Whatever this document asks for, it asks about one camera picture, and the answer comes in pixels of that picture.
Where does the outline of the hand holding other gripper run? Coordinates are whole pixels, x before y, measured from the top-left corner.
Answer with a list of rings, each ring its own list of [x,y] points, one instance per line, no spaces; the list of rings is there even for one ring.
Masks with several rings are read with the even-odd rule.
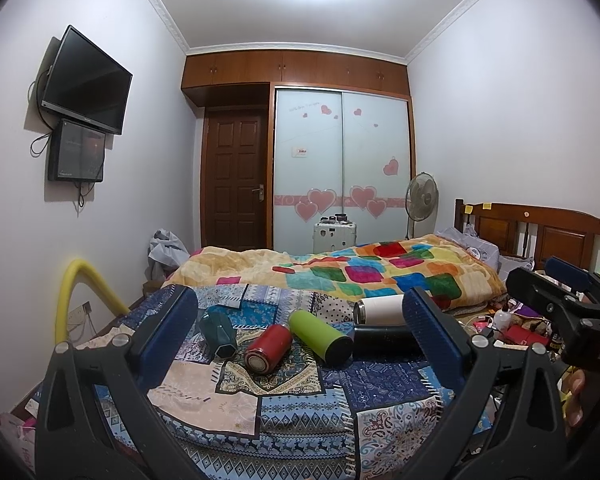
[[[562,395],[562,414],[567,432],[581,425],[585,415],[585,388],[586,373],[584,370],[569,367],[562,375],[560,394]]]

